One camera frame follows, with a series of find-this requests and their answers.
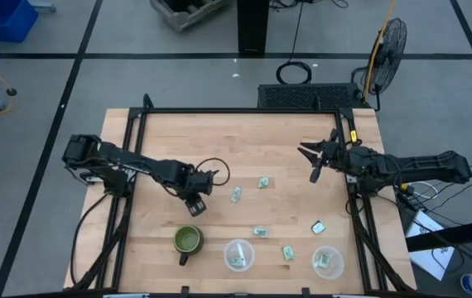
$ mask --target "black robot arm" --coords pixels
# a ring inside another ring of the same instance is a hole
[[[102,142],[94,135],[72,135],[62,161],[68,170],[87,170],[104,181],[105,192],[127,197],[131,194],[130,177],[125,170],[149,175],[175,196],[185,201],[192,216],[206,210],[199,193],[210,195],[218,171],[198,171],[193,165],[175,160],[156,161]]]
[[[359,143],[355,143],[350,149],[347,149],[346,146],[341,146],[336,141],[338,134],[338,131],[334,129],[328,141],[301,143],[305,149],[299,148],[299,151],[314,168],[310,182],[316,183],[320,176],[320,169],[327,166],[355,177],[359,193],[374,196],[388,185],[398,187],[399,183],[424,180],[464,184],[472,176],[466,158],[453,151],[447,151],[437,156],[400,158],[377,153],[375,150],[360,146]]]

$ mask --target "wooden table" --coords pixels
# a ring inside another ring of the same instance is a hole
[[[127,115],[127,109],[108,110],[103,140],[122,144]],[[364,145],[383,152],[374,112],[354,110],[354,115]],[[311,165],[296,149],[299,142],[328,138],[334,127],[335,117],[327,114],[148,114],[143,155],[195,165],[216,156],[229,164],[231,179],[225,186],[215,186],[212,195],[203,196],[207,210],[192,218],[184,202],[140,175],[119,290],[167,293],[189,286],[192,293],[300,294],[302,287],[309,287],[312,294],[363,293],[352,219],[344,210],[348,198],[344,175],[323,169],[318,183],[311,184]],[[227,175],[217,161],[205,164],[204,170],[208,169],[221,170],[217,182]],[[270,179],[265,189],[258,188],[261,176]],[[234,204],[230,196],[236,185],[243,193]],[[89,187],[84,211],[102,191],[102,185]],[[390,189],[381,194],[393,198]],[[75,258],[78,278],[102,247],[110,201],[93,211],[80,230]],[[373,199],[373,214],[383,254],[403,280],[416,287],[396,206]],[[314,235],[311,225],[318,219],[327,229]],[[181,267],[172,237],[184,224],[198,226],[205,245]],[[266,227],[270,238],[254,237],[254,226]],[[256,251],[255,263],[247,272],[232,272],[224,264],[224,245],[235,238],[247,239]],[[293,246],[295,260],[284,260],[282,246],[286,245]],[[327,281],[315,274],[311,257],[320,246],[332,246],[343,255],[344,273],[339,279]],[[110,285],[114,258],[109,260],[106,285]],[[372,287],[377,289],[369,252],[368,266]],[[70,285],[69,278],[65,285]]]

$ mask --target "white cable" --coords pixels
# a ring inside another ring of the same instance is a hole
[[[419,192],[414,192],[415,195],[417,195],[418,197],[420,198],[423,198],[423,199],[436,199],[436,197],[438,196],[438,190],[436,190],[436,187],[425,182],[425,181],[418,181],[418,182],[411,182],[409,183],[409,185],[413,184],[413,183],[418,183],[418,184],[423,184],[423,185],[427,185],[430,189],[432,189],[433,191],[435,191],[435,195],[431,196],[431,195],[424,195],[425,191],[422,192],[422,193],[419,193]]]

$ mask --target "clear plastic cup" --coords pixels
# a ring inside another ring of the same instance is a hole
[[[326,255],[329,257],[327,268],[319,266],[320,256]],[[327,280],[334,280],[343,274],[344,260],[341,253],[333,247],[320,247],[315,250],[311,258],[311,265],[320,277]]]
[[[230,270],[245,272],[254,263],[253,245],[244,239],[234,239],[225,246],[223,259]]]

